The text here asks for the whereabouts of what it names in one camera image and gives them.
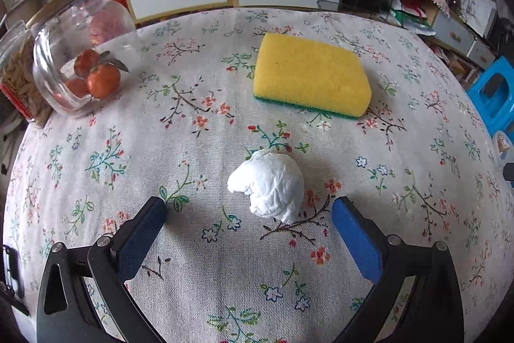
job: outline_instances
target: screw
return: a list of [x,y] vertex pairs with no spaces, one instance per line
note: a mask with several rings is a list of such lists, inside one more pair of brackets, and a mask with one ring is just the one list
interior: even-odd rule
[[402,240],[396,234],[392,234],[387,236],[387,242],[393,246],[399,246],[402,243]]
[[62,243],[55,243],[52,246],[52,253],[57,253],[57,252],[61,251],[62,248],[63,248],[63,244]]
[[102,235],[101,238],[97,240],[98,247],[105,247],[111,242],[111,238],[108,235]]
[[446,245],[445,242],[437,242],[435,244],[435,246],[440,250],[440,251],[447,251],[448,250],[448,246]]

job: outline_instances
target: glass jar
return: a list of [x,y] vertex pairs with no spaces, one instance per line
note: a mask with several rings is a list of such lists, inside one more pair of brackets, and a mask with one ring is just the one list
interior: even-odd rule
[[0,40],[0,90],[28,122],[45,126],[52,108],[43,99],[32,76],[34,39],[18,21]]
[[65,116],[85,115],[111,98],[140,58],[134,22],[114,1],[52,0],[27,27],[35,37],[34,81]]

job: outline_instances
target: tangerine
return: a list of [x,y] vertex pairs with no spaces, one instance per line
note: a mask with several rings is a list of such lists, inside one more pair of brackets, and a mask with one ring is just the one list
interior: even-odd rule
[[78,77],[72,80],[68,80],[68,82],[66,82],[66,87],[71,91],[72,94],[78,96],[79,98],[89,94],[86,81],[84,79],[79,79]]
[[75,59],[74,70],[78,77],[86,79],[91,68],[100,61],[100,55],[92,50],[87,49],[81,52]]
[[89,93],[96,99],[104,99],[116,92],[120,86],[121,74],[117,67],[102,64],[91,70],[87,77]]

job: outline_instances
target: floral tablecloth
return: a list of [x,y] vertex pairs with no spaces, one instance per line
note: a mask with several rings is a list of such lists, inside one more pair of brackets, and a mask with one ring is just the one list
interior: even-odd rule
[[[373,91],[366,114],[355,121],[255,100],[268,32],[354,51]],[[29,127],[14,163],[4,243],[20,254],[31,317],[16,315],[30,341],[52,244],[91,245],[152,195],[170,216],[127,287],[166,341],[331,342],[372,286],[331,222],[342,195],[384,234],[448,243],[466,341],[479,334],[514,275],[513,200],[476,110],[419,38],[349,15],[271,9],[199,13],[139,33],[142,60],[128,63],[122,92],[87,117],[53,114],[43,130]],[[293,225],[256,217],[248,197],[227,191],[229,174],[268,147],[304,173]]]

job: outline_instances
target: crumpled white plastic bag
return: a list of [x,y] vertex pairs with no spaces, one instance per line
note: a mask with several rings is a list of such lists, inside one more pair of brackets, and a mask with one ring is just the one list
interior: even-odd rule
[[286,224],[298,220],[303,202],[303,175],[296,162],[275,149],[257,150],[228,178],[230,192],[250,195],[250,211]]

